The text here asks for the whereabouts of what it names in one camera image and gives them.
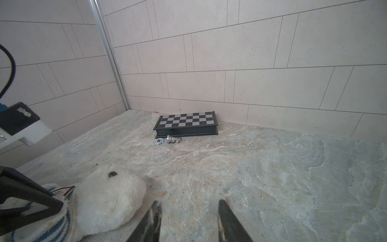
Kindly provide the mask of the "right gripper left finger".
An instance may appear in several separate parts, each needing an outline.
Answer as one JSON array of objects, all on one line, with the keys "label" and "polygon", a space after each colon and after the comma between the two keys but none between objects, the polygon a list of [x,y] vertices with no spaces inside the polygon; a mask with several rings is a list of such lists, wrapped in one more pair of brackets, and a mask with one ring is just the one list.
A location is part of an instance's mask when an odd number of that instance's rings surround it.
[{"label": "right gripper left finger", "polygon": [[155,200],[127,242],[159,242],[162,222],[162,203]]}]

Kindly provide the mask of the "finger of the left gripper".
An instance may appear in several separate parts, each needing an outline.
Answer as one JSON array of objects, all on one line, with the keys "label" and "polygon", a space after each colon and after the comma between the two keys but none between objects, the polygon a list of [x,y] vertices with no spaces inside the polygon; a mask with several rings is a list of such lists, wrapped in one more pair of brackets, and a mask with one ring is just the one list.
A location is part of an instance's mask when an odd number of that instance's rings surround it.
[{"label": "finger of the left gripper", "polygon": [[63,207],[63,202],[54,198],[54,193],[43,188],[14,168],[2,166],[1,204],[4,204],[9,198],[37,203],[45,206],[46,209],[28,215],[22,214],[28,210],[26,207],[1,209],[1,236],[56,215]]}]

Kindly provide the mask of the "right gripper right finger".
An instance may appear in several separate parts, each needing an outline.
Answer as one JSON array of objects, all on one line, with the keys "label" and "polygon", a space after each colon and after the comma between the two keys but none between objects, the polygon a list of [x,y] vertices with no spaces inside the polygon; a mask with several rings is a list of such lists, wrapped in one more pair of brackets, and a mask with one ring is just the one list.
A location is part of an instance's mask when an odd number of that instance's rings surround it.
[{"label": "right gripper right finger", "polygon": [[220,242],[253,242],[227,202],[219,200],[218,239]]}]

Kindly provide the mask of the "white teddy bear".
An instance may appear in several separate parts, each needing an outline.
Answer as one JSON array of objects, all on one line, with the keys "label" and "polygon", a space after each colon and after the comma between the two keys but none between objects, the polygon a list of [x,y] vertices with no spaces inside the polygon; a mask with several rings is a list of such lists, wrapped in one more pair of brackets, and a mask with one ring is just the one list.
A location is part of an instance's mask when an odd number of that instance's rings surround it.
[{"label": "white teddy bear", "polygon": [[143,204],[146,183],[121,165],[104,165],[88,175],[73,193],[76,205],[72,242],[117,229]]}]

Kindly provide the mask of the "blue white striped sweater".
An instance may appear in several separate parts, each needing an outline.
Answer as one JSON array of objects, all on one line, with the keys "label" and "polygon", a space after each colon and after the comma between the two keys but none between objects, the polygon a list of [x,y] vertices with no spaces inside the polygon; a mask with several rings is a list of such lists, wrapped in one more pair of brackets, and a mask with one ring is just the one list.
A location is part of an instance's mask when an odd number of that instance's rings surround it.
[{"label": "blue white striped sweater", "polygon": [[21,227],[1,236],[2,242],[70,242],[75,227],[75,186],[61,187],[57,184],[45,184],[45,189],[54,193],[54,198],[63,202],[56,215]]}]

